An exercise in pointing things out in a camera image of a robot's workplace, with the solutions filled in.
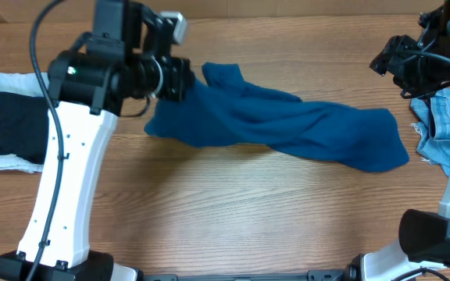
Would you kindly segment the teal blue shirt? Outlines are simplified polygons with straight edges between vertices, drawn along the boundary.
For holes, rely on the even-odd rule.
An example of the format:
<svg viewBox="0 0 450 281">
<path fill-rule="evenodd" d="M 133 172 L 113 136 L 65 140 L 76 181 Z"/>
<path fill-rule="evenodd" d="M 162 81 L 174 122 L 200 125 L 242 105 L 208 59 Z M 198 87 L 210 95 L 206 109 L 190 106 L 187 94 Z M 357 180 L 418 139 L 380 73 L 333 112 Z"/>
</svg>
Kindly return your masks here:
<svg viewBox="0 0 450 281">
<path fill-rule="evenodd" d="M 300 158 L 339 162 L 382 173 L 409 161 L 394 116 L 385 108 L 359 109 L 303 101 L 244 80 L 236 64 L 207 62 L 181 102 L 157 102 L 145 132 L 196 148 L 265 144 Z"/>
</svg>

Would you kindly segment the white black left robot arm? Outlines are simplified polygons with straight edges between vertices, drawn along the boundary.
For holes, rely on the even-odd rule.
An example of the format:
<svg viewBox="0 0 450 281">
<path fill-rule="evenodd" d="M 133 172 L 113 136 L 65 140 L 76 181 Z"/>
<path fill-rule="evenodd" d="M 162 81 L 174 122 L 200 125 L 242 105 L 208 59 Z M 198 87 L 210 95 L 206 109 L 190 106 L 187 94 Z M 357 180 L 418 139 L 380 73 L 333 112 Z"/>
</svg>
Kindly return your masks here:
<svg viewBox="0 0 450 281">
<path fill-rule="evenodd" d="M 98 0 L 92 30 L 38 76 L 48 104 L 45 163 L 25 234 L 15 251 L 0 255 L 0 279 L 142 279 L 141 270 L 90 248 L 91 209 L 123 101 L 181 101 L 193 84 L 189 60 L 170 54 L 187 28 L 179 12 Z"/>
</svg>

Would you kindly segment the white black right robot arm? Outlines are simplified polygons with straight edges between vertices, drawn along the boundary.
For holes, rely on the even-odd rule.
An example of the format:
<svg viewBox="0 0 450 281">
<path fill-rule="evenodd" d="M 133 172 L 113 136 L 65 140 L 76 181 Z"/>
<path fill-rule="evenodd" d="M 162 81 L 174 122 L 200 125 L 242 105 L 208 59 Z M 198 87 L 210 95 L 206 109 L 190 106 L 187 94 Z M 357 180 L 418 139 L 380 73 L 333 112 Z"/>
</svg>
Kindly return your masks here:
<svg viewBox="0 0 450 281">
<path fill-rule="evenodd" d="M 380 75 L 392 73 L 404 99 L 430 98 L 450 86 L 450 1 L 420 15 L 422 37 L 391 37 L 370 63 Z M 309 280 L 414 280 L 450 268 L 450 176 L 437 212 L 407 210 L 398 239 L 379 251 L 360 254 L 344 270 L 312 270 Z"/>
</svg>

